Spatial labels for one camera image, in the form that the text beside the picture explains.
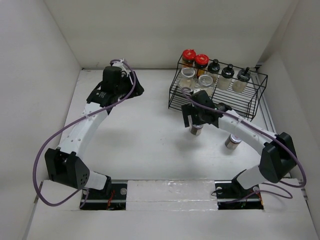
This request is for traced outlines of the red lid sauce jar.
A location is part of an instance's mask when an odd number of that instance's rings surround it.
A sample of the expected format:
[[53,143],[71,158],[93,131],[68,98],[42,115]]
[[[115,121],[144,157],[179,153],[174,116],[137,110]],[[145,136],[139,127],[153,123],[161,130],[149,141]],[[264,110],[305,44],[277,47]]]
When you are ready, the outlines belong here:
[[196,55],[197,54],[194,49],[185,49],[181,56],[182,67],[193,67]]
[[197,54],[194,58],[194,67],[196,69],[196,76],[200,77],[205,73],[206,67],[209,63],[209,57],[206,54]]

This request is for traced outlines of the clear glass jar front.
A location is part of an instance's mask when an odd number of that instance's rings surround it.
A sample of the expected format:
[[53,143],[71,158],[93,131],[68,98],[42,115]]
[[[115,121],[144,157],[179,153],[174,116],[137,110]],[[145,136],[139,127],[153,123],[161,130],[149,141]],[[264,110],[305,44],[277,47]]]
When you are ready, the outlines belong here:
[[198,89],[206,91],[209,97],[211,97],[214,92],[213,84],[214,84],[214,80],[208,74],[202,74],[198,78],[198,85],[199,85]]

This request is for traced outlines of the black cap spice grinder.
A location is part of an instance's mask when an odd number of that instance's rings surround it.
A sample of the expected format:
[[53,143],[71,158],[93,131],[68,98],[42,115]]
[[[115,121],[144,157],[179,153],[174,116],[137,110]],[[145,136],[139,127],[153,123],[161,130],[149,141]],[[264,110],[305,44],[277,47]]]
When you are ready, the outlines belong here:
[[250,79],[250,68],[246,67],[245,69],[241,69],[237,74],[237,80],[235,80],[232,84],[232,90],[236,93],[242,93],[245,90]]
[[226,67],[224,67],[221,71],[221,76],[218,79],[217,88],[222,91],[227,90],[231,84],[234,74],[235,71],[232,64],[228,64]]
[[210,75],[213,79],[213,82],[216,83],[219,78],[220,72],[220,64],[218,59],[214,59],[208,66],[207,66],[207,74]]

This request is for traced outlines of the white lid spice jar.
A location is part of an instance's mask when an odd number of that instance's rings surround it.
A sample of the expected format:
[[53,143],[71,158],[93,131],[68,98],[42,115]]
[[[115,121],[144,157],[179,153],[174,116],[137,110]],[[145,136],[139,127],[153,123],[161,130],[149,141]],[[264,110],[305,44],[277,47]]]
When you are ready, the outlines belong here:
[[242,140],[239,137],[230,134],[224,144],[229,150],[235,150],[241,142]]
[[195,135],[195,136],[199,136],[202,132],[202,129],[203,129],[203,125],[196,125],[196,124],[193,124],[189,131],[191,134]]

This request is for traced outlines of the clear glass jar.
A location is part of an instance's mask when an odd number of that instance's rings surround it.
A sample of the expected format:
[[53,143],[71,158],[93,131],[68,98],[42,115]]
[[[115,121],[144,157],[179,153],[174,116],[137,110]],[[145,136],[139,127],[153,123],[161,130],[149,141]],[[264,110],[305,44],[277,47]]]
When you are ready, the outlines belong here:
[[195,76],[196,76],[196,72],[194,68],[192,67],[182,68],[178,75],[178,80],[177,80],[178,86],[181,89],[187,88],[187,90],[185,91],[188,93],[192,92],[196,85]]
[[209,97],[211,97],[214,92],[213,84],[214,84],[214,80],[208,74],[202,74],[198,78],[198,85],[199,85],[198,89],[206,91]]

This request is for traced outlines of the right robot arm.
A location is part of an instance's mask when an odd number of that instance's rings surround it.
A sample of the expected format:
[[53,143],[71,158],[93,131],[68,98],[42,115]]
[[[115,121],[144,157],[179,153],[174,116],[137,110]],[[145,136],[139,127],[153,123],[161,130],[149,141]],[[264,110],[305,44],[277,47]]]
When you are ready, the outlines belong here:
[[213,125],[239,138],[259,155],[259,164],[241,171],[231,180],[234,202],[251,196],[250,189],[263,183],[279,183],[299,165],[291,136],[277,134],[257,127],[241,117],[225,103],[215,104],[205,90],[188,96],[189,104],[181,106],[185,127]]

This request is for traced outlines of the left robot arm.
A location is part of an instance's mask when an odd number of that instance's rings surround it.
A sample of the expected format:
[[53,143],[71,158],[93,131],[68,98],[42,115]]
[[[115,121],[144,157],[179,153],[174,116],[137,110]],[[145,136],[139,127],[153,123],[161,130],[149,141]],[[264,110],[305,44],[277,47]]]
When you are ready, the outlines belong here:
[[86,148],[115,104],[143,92],[136,73],[125,63],[114,61],[106,66],[101,82],[86,99],[80,121],[55,149],[45,152],[49,179],[77,190],[92,189],[98,197],[107,198],[112,191],[111,177],[86,166],[83,161]]

